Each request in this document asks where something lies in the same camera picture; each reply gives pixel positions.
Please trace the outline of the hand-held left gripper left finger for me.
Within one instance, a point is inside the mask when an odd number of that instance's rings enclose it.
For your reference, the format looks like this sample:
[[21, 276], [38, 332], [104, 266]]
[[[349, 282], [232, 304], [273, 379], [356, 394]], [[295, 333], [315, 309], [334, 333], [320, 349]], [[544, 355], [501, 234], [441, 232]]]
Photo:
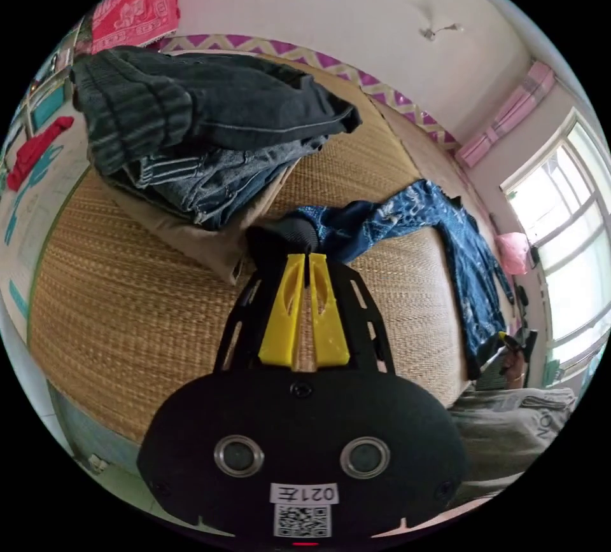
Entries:
[[304, 255], [290, 254], [273, 290], [258, 359], [264, 366], [294, 367], [300, 341]]

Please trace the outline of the person's right hand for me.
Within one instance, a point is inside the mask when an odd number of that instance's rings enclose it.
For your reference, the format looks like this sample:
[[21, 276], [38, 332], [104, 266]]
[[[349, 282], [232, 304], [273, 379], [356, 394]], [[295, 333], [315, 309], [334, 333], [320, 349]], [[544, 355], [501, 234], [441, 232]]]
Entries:
[[527, 363], [522, 351], [507, 352], [503, 360], [505, 368], [505, 389], [516, 390], [524, 387]]

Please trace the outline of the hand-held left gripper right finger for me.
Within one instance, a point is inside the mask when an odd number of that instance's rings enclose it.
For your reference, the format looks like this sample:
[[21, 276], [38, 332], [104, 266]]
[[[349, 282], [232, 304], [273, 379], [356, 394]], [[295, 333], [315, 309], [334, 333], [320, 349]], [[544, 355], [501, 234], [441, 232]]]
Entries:
[[309, 255], [309, 283], [316, 366], [346, 366], [350, 353], [325, 255]]

